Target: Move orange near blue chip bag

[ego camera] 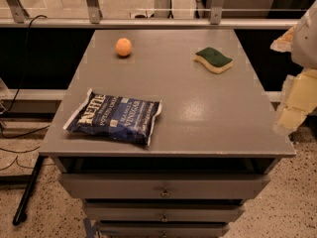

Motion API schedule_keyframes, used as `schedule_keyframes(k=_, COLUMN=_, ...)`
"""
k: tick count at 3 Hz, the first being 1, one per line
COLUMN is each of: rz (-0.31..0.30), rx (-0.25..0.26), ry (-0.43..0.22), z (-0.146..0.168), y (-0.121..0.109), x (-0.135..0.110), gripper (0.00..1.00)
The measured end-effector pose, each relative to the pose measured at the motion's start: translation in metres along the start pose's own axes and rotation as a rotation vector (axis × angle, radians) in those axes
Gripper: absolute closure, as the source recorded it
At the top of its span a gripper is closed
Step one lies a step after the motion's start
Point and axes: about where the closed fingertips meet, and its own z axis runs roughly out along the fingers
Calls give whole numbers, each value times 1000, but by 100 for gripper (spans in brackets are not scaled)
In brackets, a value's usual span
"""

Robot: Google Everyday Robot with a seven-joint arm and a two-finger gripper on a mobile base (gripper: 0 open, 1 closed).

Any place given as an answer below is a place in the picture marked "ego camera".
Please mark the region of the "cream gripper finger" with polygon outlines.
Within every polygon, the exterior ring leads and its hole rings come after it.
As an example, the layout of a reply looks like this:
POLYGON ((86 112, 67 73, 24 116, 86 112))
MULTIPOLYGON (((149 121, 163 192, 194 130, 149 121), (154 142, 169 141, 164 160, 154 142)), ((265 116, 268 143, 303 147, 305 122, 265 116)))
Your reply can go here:
POLYGON ((304 68, 298 75, 288 75, 282 86, 273 131, 290 135, 317 108, 317 70, 304 68))
POLYGON ((280 53, 291 52, 294 30, 295 30, 295 27, 291 27, 282 36, 274 40, 272 44, 270 45, 270 48, 273 51, 280 52, 280 53))

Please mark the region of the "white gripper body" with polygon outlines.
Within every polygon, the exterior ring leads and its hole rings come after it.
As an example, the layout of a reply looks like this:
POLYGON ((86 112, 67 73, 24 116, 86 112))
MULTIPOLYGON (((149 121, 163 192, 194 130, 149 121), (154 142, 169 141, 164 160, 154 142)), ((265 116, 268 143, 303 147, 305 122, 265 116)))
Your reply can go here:
POLYGON ((291 58, 303 67, 317 68, 317 0, 295 27, 291 58))

